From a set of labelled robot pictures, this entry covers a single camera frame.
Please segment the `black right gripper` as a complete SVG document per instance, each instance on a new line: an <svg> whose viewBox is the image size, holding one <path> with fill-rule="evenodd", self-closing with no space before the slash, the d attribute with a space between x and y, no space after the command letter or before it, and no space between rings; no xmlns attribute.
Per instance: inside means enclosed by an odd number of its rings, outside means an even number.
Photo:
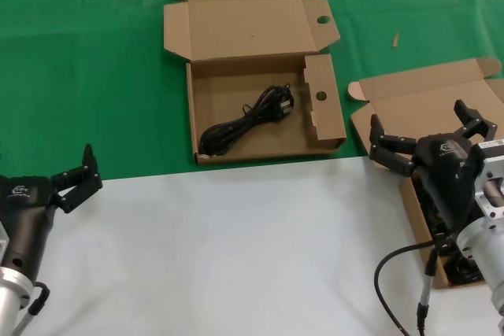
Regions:
<svg viewBox="0 0 504 336"><path fill-rule="evenodd" d="M483 219L475 202L473 169L468 165L473 147L470 138L480 135L484 141L492 141L497 126L461 99L455 102L454 112L462 124L455 133L418 140L386 134L379 117L373 114L369 158L402 176L411 176L416 169L446 226L451 231L462 231Z"/></svg>

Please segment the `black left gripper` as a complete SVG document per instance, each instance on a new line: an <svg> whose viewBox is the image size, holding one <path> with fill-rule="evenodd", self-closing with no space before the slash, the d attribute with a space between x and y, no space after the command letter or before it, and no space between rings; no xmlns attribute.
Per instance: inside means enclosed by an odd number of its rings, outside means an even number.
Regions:
<svg viewBox="0 0 504 336"><path fill-rule="evenodd" d="M3 176L1 224L9 243L1 266L18 271L27 278L37 277L57 206L65 213L71 213L102 188L102 177L90 143L84 148L79 167L50 179Z"/></svg>

